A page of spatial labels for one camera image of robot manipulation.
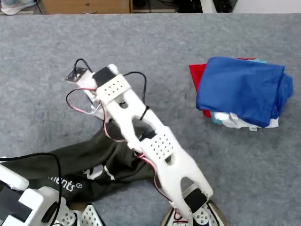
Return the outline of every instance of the red fabric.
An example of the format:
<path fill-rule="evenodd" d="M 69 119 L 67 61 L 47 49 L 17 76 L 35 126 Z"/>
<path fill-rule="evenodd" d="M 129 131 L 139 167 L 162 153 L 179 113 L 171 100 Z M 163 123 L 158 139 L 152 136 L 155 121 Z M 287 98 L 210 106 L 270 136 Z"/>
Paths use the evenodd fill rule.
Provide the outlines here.
<path fill-rule="evenodd" d="M 238 58 L 240 60 L 255 60 L 256 58 Z M 196 91 L 198 90 L 199 82 L 202 79 L 204 70 L 206 68 L 207 64 L 201 64 L 201 65 L 189 65 L 191 77 L 193 84 L 196 88 Z M 202 110 L 204 116 L 211 118 L 210 111 L 208 110 Z"/>

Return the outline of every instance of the clothing tag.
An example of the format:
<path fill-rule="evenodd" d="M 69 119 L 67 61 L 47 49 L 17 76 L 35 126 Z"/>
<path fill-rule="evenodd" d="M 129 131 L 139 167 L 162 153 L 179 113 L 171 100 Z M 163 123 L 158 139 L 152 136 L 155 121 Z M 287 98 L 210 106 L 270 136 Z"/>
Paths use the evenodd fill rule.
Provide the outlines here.
<path fill-rule="evenodd" d="M 257 131 L 257 128 L 256 127 L 249 127 L 249 130 L 250 131 Z"/>
<path fill-rule="evenodd" d="M 231 118 L 233 118 L 233 119 L 235 119 L 235 120 L 238 120 L 238 116 L 237 116 L 236 114 L 230 113 L 230 115 L 231 115 Z"/>

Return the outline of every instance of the white fabric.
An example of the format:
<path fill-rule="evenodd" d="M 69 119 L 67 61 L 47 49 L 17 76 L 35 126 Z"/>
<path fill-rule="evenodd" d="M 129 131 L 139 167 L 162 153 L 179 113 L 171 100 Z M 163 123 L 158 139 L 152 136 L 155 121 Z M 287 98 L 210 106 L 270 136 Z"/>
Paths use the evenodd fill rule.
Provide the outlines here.
<path fill-rule="evenodd" d="M 230 114 L 225 113 L 225 112 L 214 112 L 214 117 L 217 120 L 220 120 L 224 126 L 229 127 L 229 128 L 237 128 L 237 129 L 242 128 L 242 127 L 249 127 L 251 129 L 252 128 L 261 128 L 259 126 L 247 123 L 247 122 L 241 120 L 240 118 L 234 119 L 231 117 Z M 269 121 L 269 126 L 267 126 L 266 128 L 278 127 L 279 126 L 278 119 L 279 118 L 271 119 Z"/>

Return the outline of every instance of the black wire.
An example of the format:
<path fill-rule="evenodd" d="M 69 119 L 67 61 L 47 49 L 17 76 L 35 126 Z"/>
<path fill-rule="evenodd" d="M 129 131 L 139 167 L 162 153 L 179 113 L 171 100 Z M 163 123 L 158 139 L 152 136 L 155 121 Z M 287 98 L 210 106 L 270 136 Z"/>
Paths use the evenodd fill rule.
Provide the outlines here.
<path fill-rule="evenodd" d="M 91 67 L 88 65 L 88 63 L 87 63 L 84 59 L 79 58 L 79 59 L 77 59 L 77 60 L 75 61 L 74 66 L 73 66 L 73 71 L 74 71 L 75 74 L 77 74 L 76 66 L 77 66 L 77 64 L 78 64 L 79 61 L 84 62 L 85 65 L 86 65 L 86 67 L 87 67 L 87 69 L 88 69 L 91 73 L 93 72 L 92 69 L 91 69 Z"/>
<path fill-rule="evenodd" d="M 41 8 L 40 8 L 40 6 L 39 6 L 39 2 L 40 2 L 40 0 L 37 0 L 37 3 L 36 3 L 36 4 L 37 4 L 37 7 L 38 7 L 38 9 L 39 9 L 41 15 L 43 15 L 42 10 L 41 10 Z"/>
<path fill-rule="evenodd" d="M 163 0 L 158 0 L 159 2 L 161 2 L 163 5 L 166 6 L 175 6 L 177 5 L 176 3 L 172 2 L 172 1 L 163 1 Z"/>
<path fill-rule="evenodd" d="M 150 10 L 150 13 L 151 13 L 151 0 L 147 0 L 147 3 L 149 4 L 149 10 Z"/>
<path fill-rule="evenodd" d="M 145 93 L 146 93 L 146 85 L 147 85 L 146 76 L 142 72 L 129 72 L 129 73 L 124 74 L 123 76 L 127 76 L 127 75 L 130 75 L 130 74 L 140 74 L 140 75 L 143 76 L 143 78 L 144 78 L 144 87 L 143 87 L 142 102 L 145 104 Z"/>
<path fill-rule="evenodd" d="M 16 161 L 16 160 L 20 160 L 20 159 L 27 159 L 30 157 L 41 156 L 41 155 L 54 157 L 56 164 L 57 164 L 58 179 L 59 179 L 59 197 L 58 197 L 56 212 L 55 212 L 54 218 L 50 224 L 51 226 L 53 226 L 53 225 L 57 225 L 55 223 L 55 220 L 58 216 L 58 212 L 60 211 L 60 206 L 61 206 L 61 202 L 62 202 L 62 169 L 61 169 L 61 164 L 60 164 L 60 160 L 58 159 L 58 157 L 52 153 L 34 153 L 34 154 L 28 154 L 28 155 L 14 157 L 14 158 L 0 158 L 0 161 Z"/>

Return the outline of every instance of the black fabric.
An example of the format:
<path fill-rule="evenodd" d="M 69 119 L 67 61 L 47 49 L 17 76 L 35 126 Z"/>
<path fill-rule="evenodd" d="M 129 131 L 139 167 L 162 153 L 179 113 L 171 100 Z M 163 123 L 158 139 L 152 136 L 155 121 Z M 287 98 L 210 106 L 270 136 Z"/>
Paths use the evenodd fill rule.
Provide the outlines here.
<path fill-rule="evenodd" d="M 107 130 L 113 137 L 122 138 L 113 123 L 109 123 Z M 143 128 L 136 127 L 135 130 L 138 137 L 143 134 Z M 107 138 L 102 129 L 86 142 L 51 153 L 58 156 L 62 166 L 63 197 L 67 202 L 92 202 L 132 181 L 152 181 L 154 177 L 152 168 L 137 159 L 126 143 L 116 143 Z M 30 188 L 49 186 L 58 190 L 56 162 L 51 156 L 2 164 L 28 179 Z"/>

